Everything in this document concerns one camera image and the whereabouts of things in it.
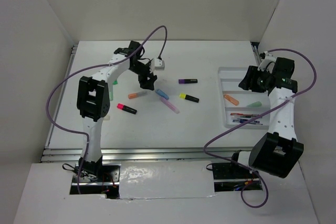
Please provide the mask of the blue translucent highlighter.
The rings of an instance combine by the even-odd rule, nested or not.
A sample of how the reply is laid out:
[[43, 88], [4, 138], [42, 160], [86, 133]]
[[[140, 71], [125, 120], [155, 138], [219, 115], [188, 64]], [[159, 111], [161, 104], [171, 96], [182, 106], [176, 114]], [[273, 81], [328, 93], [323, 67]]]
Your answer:
[[169, 99], [169, 96], [165, 92], [163, 92], [161, 89], [155, 89], [155, 93], [166, 100]]

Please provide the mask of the pale green highlighter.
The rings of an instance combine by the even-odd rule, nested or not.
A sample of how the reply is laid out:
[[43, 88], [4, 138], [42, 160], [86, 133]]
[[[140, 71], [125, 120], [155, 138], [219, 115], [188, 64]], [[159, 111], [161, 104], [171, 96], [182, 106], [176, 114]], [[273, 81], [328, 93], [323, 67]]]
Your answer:
[[262, 102], [260, 102], [260, 101], [256, 101], [256, 102], [253, 102], [253, 103], [251, 103], [251, 104], [248, 104], [247, 107], [248, 107], [248, 108], [259, 108], [259, 107], [261, 107], [262, 105], [263, 105]]

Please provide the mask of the orange translucent highlighter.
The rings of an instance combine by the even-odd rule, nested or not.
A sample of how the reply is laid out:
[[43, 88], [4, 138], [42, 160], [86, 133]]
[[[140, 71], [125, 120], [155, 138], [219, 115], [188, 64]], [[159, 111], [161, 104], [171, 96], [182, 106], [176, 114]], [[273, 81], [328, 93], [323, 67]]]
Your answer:
[[226, 99], [227, 101], [229, 101], [230, 103], [232, 103], [235, 106], [239, 105], [239, 101], [236, 100], [235, 98], [233, 98], [232, 96], [228, 95], [228, 94], [224, 94], [223, 95], [224, 99]]

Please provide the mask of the red pen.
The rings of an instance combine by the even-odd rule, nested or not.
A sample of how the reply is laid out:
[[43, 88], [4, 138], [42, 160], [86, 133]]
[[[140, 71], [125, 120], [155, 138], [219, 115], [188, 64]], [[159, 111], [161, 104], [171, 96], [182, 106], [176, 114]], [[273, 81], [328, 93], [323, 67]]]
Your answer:
[[257, 114], [246, 114], [246, 113], [231, 113], [230, 116], [236, 116], [241, 118], [253, 118], [258, 116]]

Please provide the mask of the pink black highlighter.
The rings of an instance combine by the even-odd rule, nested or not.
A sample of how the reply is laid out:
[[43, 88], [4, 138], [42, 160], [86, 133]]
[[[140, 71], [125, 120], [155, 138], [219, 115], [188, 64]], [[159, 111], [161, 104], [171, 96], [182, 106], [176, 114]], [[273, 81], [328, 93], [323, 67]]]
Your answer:
[[136, 109], [131, 108], [131, 107], [126, 106], [126, 105], [121, 104], [121, 103], [117, 104], [117, 108], [119, 110], [126, 111], [126, 112], [131, 113], [131, 114], [137, 114], [137, 110]]

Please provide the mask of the yellow black highlighter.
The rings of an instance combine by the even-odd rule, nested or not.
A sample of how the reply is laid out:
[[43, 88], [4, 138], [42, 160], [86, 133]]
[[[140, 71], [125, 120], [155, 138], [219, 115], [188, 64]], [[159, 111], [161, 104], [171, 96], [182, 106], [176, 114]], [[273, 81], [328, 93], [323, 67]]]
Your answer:
[[192, 102], [195, 102], [195, 103], [199, 103], [199, 101], [200, 101], [199, 98], [193, 97], [193, 96], [185, 94], [185, 93], [180, 93], [179, 97], [181, 99], [192, 101]]

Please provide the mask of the purple black highlighter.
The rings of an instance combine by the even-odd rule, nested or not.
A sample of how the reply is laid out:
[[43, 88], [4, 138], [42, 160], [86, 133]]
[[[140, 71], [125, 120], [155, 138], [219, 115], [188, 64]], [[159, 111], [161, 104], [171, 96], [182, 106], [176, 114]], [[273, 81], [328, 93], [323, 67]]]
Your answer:
[[179, 79], [178, 80], [179, 84], [194, 84], [194, 83], [198, 83], [197, 79]]

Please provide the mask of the blue purple pen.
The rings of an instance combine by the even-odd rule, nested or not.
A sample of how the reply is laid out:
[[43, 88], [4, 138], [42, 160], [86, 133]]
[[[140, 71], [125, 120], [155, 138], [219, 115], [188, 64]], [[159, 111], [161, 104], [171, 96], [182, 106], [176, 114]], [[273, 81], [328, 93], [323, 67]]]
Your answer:
[[[243, 120], [243, 119], [233, 119], [233, 123], [244, 123], [247, 122], [247, 120]], [[262, 125], [262, 123], [260, 121], [257, 120], [253, 120], [251, 122], [248, 122], [248, 124], [252, 124], [252, 125]]]

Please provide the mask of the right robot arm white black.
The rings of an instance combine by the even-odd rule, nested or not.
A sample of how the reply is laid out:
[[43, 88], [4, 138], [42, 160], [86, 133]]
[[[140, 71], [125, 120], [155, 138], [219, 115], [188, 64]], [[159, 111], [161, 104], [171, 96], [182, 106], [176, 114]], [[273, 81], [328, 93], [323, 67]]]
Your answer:
[[294, 128], [295, 95], [298, 84], [292, 74], [295, 62], [267, 54], [259, 66], [249, 66], [239, 87], [246, 91], [266, 92], [270, 101], [268, 132], [253, 147], [250, 167], [285, 178], [304, 151]]

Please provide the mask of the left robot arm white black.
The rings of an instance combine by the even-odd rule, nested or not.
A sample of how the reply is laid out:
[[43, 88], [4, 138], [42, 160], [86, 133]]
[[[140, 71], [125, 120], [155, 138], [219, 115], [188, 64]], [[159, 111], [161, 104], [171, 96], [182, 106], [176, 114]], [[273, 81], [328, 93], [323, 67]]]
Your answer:
[[83, 130], [88, 134], [88, 146], [82, 150], [79, 166], [91, 181], [103, 177], [101, 131], [103, 118], [110, 109], [110, 91], [120, 75], [132, 71], [138, 76], [140, 88], [154, 90], [157, 76], [153, 73], [154, 60], [141, 62], [143, 46], [131, 41], [127, 48], [118, 48], [106, 67], [90, 77], [81, 77], [78, 86], [77, 109], [83, 121]]

